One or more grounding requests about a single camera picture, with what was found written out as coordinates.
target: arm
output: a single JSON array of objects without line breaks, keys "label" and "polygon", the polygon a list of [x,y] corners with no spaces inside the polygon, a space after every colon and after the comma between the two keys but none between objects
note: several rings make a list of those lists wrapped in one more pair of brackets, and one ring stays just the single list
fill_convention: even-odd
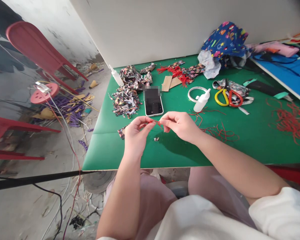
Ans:
[{"label": "arm", "polygon": [[164,131],[172,129],[181,139],[196,145],[218,172],[250,204],[277,195],[289,185],[257,160],[202,132],[187,113],[168,112],[160,120]]},{"label": "arm", "polygon": [[102,212],[97,239],[132,239],[137,233],[140,210],[140,161],[148,133],[155,126],[146,116],[125,128],[125,148],[113,188]]}]

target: blue board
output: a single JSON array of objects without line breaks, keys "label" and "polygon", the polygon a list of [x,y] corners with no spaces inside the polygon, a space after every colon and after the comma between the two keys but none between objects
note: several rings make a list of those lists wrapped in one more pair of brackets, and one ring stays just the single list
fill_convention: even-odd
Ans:
[{"label": "blue board", "polygon": [[[295,55],[291,58],[286,58],[281,55],[271,55],[271,57],[274,61],[292,62],[298,56]],[[279,66],[271,62],[263,62],[255,59],[251,60],[253,60],[259,67],[265,70],[270,76],[276,79],[280,84],[286,87],[287,90],[289,90],[293,95],[300,99],[300,77],[295,75],[288,69],[285,69],[280,66],[285,66],[300,74],[300,60],[288,64],[276,63]]]}]

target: white wall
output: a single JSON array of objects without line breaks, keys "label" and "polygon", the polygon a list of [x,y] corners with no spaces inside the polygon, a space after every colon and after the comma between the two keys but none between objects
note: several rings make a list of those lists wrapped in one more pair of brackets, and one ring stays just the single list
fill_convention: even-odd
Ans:
[{"label": "white wall", "polygon": [[86,62],[98,50],[69,0],[3,0],[34,24],[69,61]]},{"label": "white wall", "polygon": [[300,0],[70,0],[103,59],[113,67],[199,52],[224,21],[246,43],[300,32]]}]

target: pink clothing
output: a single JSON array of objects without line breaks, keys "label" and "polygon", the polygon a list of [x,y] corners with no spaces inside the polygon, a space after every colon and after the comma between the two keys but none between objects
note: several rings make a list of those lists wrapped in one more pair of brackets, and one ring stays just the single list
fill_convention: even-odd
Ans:
[{"label": "pink clothing", "polygon": [[[115,179],[109,184],[105,204]],[[173,192],[156,177],[141,170],[141,199],[137,240],[145,239],[160,222],[169,206],[177,200]],[[192,167],[188,183],[190,195],[200,195],[211,201],[225,216],[256,228],[243,203],[244,197],[226,181],[213,166]]]}]

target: phone screen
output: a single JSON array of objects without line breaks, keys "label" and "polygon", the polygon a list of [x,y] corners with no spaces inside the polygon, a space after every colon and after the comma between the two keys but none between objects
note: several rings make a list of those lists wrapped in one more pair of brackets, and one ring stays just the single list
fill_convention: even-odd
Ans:
[{"label": "phone screen", "polygon": [[144,104],[146,108],[146,115],[162,114],[162,102],[160,97],[160,88],[154,86],[154,88],[144,88]]}]

